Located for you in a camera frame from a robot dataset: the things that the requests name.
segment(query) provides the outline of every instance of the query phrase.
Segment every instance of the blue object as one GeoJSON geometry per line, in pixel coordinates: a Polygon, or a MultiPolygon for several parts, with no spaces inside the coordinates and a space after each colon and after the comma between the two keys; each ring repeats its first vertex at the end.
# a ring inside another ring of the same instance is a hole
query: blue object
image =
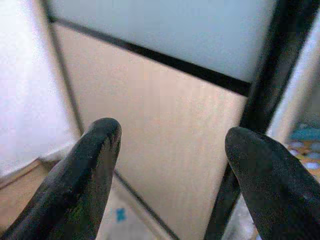
{"type": "Polygon", "coordinates": [[[310,159],[320,159],[320,153],[318,153],[318,152],[309,152],[306,155],[306,157],[310,158],[310,159]]]}
{"type": "Polygon", "coordinates": [[[117,208],[115,210],[115,213],[116,213],[116,222],[117,223],[121,223],[123,221],[125,221],[127,219],[127,216],[126,216],[126,209],[124,208],[117,208]]]}
{"type": "Polygon", "coordinates": [[[302,141],[320,141],[320,129],[313,127],[305,127],[297,129],[290,136],[291,140],[302,141]]]}

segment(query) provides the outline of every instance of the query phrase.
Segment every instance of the frosted glass panel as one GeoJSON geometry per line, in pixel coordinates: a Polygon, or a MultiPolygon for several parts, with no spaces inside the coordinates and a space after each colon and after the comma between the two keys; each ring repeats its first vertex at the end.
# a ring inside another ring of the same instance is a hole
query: frosted glass panel
{"type": "Polygon", "coordinates": [[[250,82],[276,0],[50,0],[52,14],[250,82]]]}

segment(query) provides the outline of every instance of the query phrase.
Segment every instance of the black metal bar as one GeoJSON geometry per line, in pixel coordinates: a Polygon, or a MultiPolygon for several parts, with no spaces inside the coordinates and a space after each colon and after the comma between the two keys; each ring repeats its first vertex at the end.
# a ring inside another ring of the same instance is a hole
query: black metal bar
{"type": "MultiPolygon", "coordinates": [[[[268,129],[318,8],[318,0],[278,0],[241,127],[260,133],[268,129]]],[[[237,178],[228,165],[204,239],[222,238],[239,193],[237,178]]]]}
{"type": "Polygon", "coordinates": [[[132,53],[142,55],[146,58],[155,60],[159,63],[165,64],[184,73],[190,74],[209,83],[218,85],[237,94],[248,96],[250,83],[236,79],[231,76],[224,75],[222,73],[210,70],[208,68],[195,65],[193,63],[154,51],[143,46],[138,46],[136,44],[127,42],[125,40],[119,39],[117,37],[111,36],[104,32],[100,32],[86,26],[79,25],[77,23],[70,22],[65,19],[50,17],[52,23],[58,23],[64,27],[75,30],[79,33],[91,36],[93,38],[99,39],[106,43],[115,45],[119,48],[128,50],[132,53]]]}

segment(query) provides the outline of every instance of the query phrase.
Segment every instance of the black frame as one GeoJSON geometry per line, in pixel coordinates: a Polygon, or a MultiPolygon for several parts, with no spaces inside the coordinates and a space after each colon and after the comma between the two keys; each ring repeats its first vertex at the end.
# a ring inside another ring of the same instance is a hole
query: black frame
{"type": "MultiPolygon", "coordinates": [[[[240,121],[240,126],[260,133],[265,133],[268,129],[273,114],[286,89],[293,67],[295,66],[299,52],[310,30],[315,14],[319,8],[319,3],[320,0],[277,1],[272,22],[265,40],[264,50],[257,64],[256,74],[251,84],[193,63],[132,44],[108,34],[89,29],[65,19],[52,17],[46,0],[43,0],[44,8],[50,23],[58,23],[82,34],[89,35],[119,48],[142,55],[248,97],[240,121]]],[[[75,111],[76,120],[80,131],[83,133],[83,124],[70,86],[68,72],[64,64],[62,51],[59,47],[59,40],[51,24],[49,24],[49,27],[62,73],[66,81],[67,90],[71,98],[72,107],[75,111]]],[[[115,171],[115,176],[173,239],[179,239],[119,172],[115,171]]],[[[220,240],[222,238],[239,194],[240,187],[238,181],[228,164],[212,209],[204,237],[205,240],[220,240]]]]}
{"type": "MultiPolygon", "coordinates": [[[[318,0],[278,0],[240,126],[266,133],[319,8],[318,0]]],[[[240,194],[228,164],[205,240],[220,240],[240,194]]]]}

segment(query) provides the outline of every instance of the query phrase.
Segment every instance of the wooden panel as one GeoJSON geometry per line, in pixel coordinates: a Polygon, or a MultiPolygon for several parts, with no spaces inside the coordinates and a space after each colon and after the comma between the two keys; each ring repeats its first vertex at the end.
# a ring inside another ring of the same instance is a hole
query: wooden panel
{"type": "Polygon", "coordinates": [[[246,98],[54,24],[85,127],[122,126],[117,169],[184,240],[204,237],[246,98]]]}

